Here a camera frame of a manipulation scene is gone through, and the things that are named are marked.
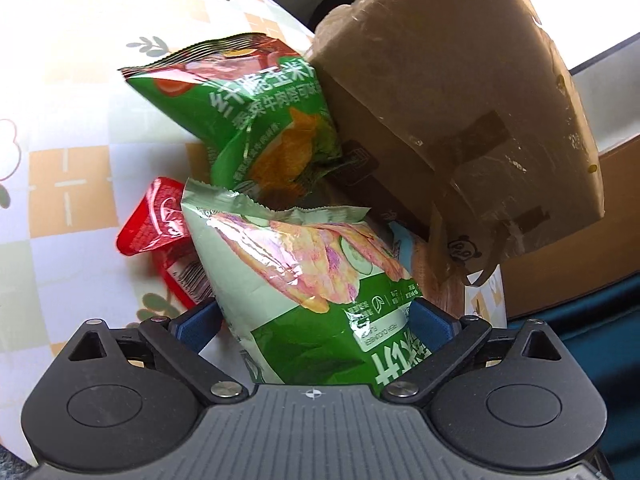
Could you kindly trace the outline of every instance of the checkered tablecloth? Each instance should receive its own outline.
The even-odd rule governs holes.
[[[78,326],[101,317],[123,327],[151,304],[182,310],[148,257],[121,256],[114,240],[154,177],[202,180],[206,154],[116,69],[251,30],[304,52],[311,33],[271,0],[0,0],[0,9],[0,442],[33,463],[20,410]],[[210,349],[232,371],[234,343],[223,335]]]

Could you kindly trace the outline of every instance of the metal screw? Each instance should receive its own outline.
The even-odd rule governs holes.
[[[409,381],[395,381],[386,387],[386,392],[394,397],[411,397],[418,393],[418,386]]]
[[[236,397],[242,393],[242,384],[233,381],[220,381],[211,387],[211,393],[217,397],[223,397],[223,399]]]

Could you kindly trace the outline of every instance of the red snack package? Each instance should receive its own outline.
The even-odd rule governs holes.
[[[213,295],[180,209],[184,184],[159,176],[124,224],[116,247],[125,256],[152,251],[162,279],[186,308]]]
[[[152,251],[189,236],[180,209],[184,184],[159,176],[146,190],[145,197],[126,221],[116,247],[125,256]]]

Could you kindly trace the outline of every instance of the gray gripper base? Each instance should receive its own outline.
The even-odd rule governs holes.
[[[451,452],[421,414],[366,386],[263,385],[241,404],[209,408],[165,457],[112,474],[44,465],[30,480],[513,480]],[[602,480],[585,464],[523,480]]]

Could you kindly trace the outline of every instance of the green snack bag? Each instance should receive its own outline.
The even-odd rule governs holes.
[[[120,71],[204,142],[217,186],[287,208],[340,164],[315,71],[280,40],[239,34]]]
[[[189,180],[182,211],[254,381],[379,393],[430,354],[407,326],[420,290],[366,208],[275,212]]]

